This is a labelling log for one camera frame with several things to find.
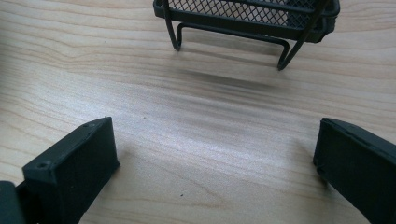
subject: light wood tabletop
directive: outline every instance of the light wood tabletop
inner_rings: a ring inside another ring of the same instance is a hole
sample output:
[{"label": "light wood tabletop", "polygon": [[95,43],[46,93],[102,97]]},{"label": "light wood tabletop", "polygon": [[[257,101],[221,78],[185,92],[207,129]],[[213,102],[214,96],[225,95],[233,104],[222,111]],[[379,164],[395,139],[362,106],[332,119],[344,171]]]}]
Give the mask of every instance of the light wood tabletop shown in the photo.
[{"label": "light wood tabletop", "polygon": [[396,143],[395,8],[342,0],[278,72],[260,41],[186,29],[173,50],[150,0],[1,0],[0,179],[108,116],[121,167],[81,223],[368,223],[312,158],[324,117]]}]

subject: black metal rack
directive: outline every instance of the black metal rack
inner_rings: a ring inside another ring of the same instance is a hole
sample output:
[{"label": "black metal rack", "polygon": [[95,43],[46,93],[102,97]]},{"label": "black metal rack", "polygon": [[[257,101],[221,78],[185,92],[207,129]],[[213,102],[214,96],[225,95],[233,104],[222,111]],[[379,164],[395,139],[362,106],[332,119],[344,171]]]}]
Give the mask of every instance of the black metal rack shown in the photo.
[{"label": "black metal rack", "polygon": [[[318,43],[334,30],[338,0],[154,0],[174,49],[180,50],[184,27],[237,35],[283,46],[284,69],[304,42]],[[172,21],[180,21],[177,37]],[[297,41],[290,46],[284,39]]]}]

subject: bent metal wire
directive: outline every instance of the bent metal wire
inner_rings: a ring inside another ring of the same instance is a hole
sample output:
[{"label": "bent metal wire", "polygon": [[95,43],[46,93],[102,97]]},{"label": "bent metal wire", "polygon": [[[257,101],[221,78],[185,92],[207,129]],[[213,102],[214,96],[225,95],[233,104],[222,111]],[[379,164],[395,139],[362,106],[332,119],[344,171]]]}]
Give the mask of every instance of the bent metal wire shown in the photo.
[{"label": "bent metal wire", "polygon": [[[338,0],[154,0],[174,49],[180,50],[184,27],[237,35],[283,46],[284,69],[304,42],[318,43],[334,30]],[[180,21],[177,38],[172,21]],[[297,41],[290,46],[284,39]]]}]

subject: wooden table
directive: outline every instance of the wooden table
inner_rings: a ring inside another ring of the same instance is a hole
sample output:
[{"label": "wooden table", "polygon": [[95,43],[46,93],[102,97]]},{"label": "wooden table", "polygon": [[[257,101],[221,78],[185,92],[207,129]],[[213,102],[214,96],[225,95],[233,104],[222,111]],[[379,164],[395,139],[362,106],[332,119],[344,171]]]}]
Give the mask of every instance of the wooden table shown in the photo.
[{"label": "wooden table", "polygon": [[396,4],[341,7],[278,72],[259,41],[174,51],[150,0],[0,1],[0,179],[111,116],[121,168],[81,223],[367,223],[312,157],[323,117],[396,143]]}]

